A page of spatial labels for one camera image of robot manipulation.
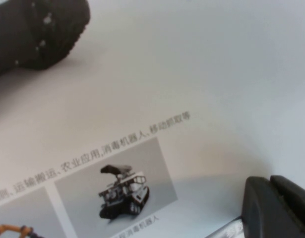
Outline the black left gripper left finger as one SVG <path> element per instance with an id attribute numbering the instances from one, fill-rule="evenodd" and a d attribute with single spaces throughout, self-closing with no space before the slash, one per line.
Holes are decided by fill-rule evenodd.
<path id="1" fill-rule="evenodd" d="M 246 238 L 304 238 L 270 179 L 248 177 L 242 222 Z"/>

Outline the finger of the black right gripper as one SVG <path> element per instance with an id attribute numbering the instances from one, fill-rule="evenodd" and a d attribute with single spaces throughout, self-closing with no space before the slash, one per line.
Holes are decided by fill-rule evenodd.
<path id="1" fill-rule="evenodd" d="M 87 0 L 0 0 L 0 76 L 59 63 L 89 22 Z"/>

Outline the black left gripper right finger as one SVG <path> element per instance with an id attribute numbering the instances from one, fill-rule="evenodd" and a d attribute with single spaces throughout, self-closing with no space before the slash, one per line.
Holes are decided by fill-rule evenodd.
<path id="1" fill-rule="evenodd" d="M 305 235 L 305 189 L 284 176 L 273 175 L 270 182 L 300 233 Z"/>

